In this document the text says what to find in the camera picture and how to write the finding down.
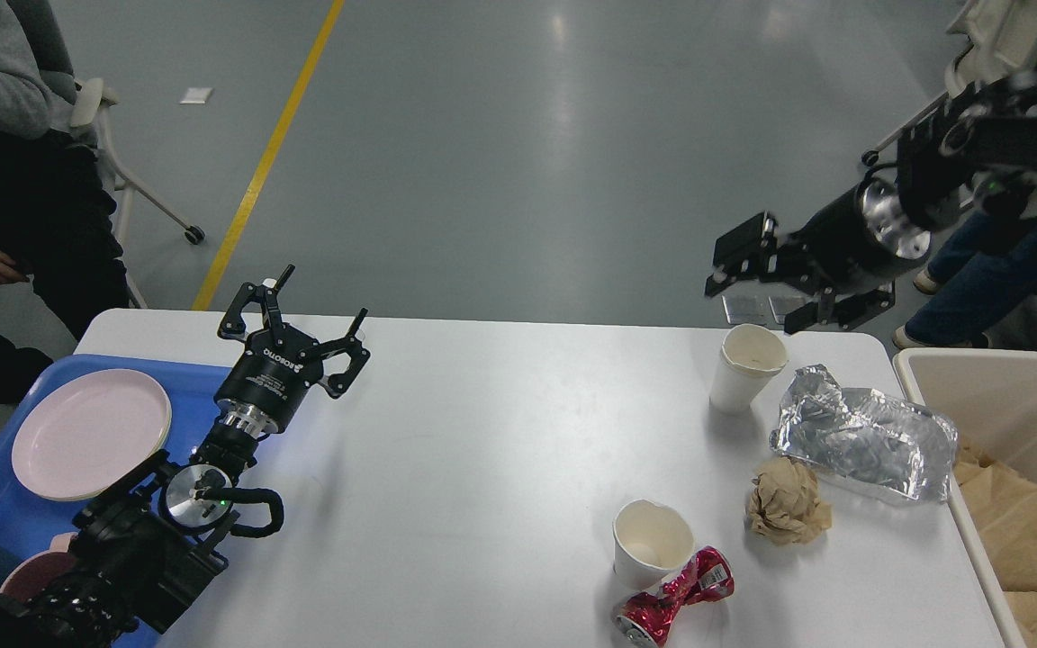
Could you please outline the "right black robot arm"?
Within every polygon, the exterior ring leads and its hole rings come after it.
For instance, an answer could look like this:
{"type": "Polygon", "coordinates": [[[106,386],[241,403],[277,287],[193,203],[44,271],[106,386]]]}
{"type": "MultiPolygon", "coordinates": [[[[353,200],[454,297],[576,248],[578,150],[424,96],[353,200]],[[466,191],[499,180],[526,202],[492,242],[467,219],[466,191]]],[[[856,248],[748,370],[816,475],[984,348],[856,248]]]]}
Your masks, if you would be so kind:
{"type": "Polygon", "coordinates": [[[976,81],[942,95],[861,154],[863,174],[795,232],[760,212],[717,238],[707,298],[738,282],[778,283],[804,300],[782,317],[794,335],[854,329],[896,303],[898,276],[922,265],[933,234],[972,209],[1000,222],[1001,241],[1037,217],[1037,71],[976,81]]]}

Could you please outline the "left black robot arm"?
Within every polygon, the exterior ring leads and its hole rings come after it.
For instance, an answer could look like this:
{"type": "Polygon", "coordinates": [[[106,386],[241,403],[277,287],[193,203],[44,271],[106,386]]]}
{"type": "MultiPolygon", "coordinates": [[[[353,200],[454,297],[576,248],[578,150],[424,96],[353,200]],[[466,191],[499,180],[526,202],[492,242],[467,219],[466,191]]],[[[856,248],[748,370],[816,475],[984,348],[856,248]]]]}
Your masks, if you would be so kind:
{"type": "Polygon", "coordinates": [[[243,472],[313,385],[340,398],[370,357],[359,336],[366,309],[328,341],[284,321],[277,295],[292,274],[241,285],[218,335],[243,353],[214,393],[211,431],[185,463],[161,448],[75,515],[71,569],[32,598],[0,594],[0,647],[110,647],[140,625],[164,633],[227,569],[219,543],[280,532],[283,498],[241,487],[243,472]]]}

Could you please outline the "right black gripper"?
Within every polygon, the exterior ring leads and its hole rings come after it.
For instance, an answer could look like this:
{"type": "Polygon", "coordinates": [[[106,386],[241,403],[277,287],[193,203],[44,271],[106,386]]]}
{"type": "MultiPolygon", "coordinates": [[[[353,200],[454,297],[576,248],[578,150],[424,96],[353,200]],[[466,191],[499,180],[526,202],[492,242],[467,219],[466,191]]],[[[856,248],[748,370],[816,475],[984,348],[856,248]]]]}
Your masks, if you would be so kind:
{"type": "Polygon", "coordinates": [[[816,325],[858,329],[876,319],[896,304],[891,282],[924,262],[933,243],[906,216],[896,186],[879,176],[865,177],[781,244],[778,228],[770,212],[760,212],[717,238],[704,295],[716,298],[738,282],[785,279],[820,293],[787,313],[786,335],[816,325]],[[831,287],[823,290],[823,283],[831,287]],[[838,293],[851,295],[836,300],[838,293]]]}

